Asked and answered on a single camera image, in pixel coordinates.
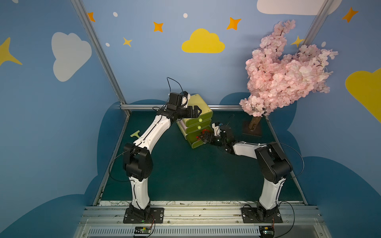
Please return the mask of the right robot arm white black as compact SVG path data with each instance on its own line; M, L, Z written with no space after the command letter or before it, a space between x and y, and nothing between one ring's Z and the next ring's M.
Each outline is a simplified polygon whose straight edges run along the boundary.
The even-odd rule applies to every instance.
M196 138L203 143L223 147L229 154L256 159L264 177L257 214L265 219L276 213L283 184L293 171L291 162L277 142L261 144L237 141L229 126L216 123L212 124L212 129L202 130Z

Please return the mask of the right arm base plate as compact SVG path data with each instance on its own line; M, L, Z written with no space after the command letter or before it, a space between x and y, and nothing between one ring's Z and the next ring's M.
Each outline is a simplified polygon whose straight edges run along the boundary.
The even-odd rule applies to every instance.
M244 206L241 213L244 223L283 223L278 207L266 210L262 207Z

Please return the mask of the green three-drawer cabinet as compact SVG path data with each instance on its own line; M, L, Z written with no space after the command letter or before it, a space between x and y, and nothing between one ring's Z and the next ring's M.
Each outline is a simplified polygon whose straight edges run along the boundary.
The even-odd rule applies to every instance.
M199 109L201 109L201 114L198 118L181 119L176 123L185 140L189 143L192 149L195 149L204 145L204 142L201 139L198 139L198 136L204 130L211 130L210 124L213 117L213 111L199 94L192 95L188 105L198 106Z

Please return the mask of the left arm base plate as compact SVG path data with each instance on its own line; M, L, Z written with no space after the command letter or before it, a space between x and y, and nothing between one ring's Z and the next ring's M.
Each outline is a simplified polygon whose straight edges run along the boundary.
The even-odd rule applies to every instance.
M123 223L124 224L162 224L164 219L164 208L148 207L144 210L129 207L126 209Z

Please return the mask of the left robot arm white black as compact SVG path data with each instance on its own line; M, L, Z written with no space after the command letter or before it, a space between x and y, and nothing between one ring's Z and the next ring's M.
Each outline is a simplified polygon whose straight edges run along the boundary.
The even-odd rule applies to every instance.
M170 93L168 102L159 108L153 122L142 136L124 146L123 169L129 177L133 196L130 210L143 220L150 215L148 178L153 170L151 154L156 143L174 122L197 118L202 112L198 106L188 105L190 96L186 91Z

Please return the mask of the green drawer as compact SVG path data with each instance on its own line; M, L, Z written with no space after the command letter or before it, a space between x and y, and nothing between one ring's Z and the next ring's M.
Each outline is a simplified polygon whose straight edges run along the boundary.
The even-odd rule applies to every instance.
M196 136L201 135L202 140L198 140ZM204 144L209 144L213 136L213 132L210 130L201 130L186 136L186 140L192 149L200 147Z
M211 124L211 120L202 121L201 123L197 123L197 124L194 124L190 127L186 127L185 133L191 134L191 133L197 132L199 130L203 130L203 129L207 128L208 126L210 126L210 124Z
M194 124L201 123L202 121L210 120L213 116L213 111L202 112L198 118L182 119L182 122L186 127L190 127Z

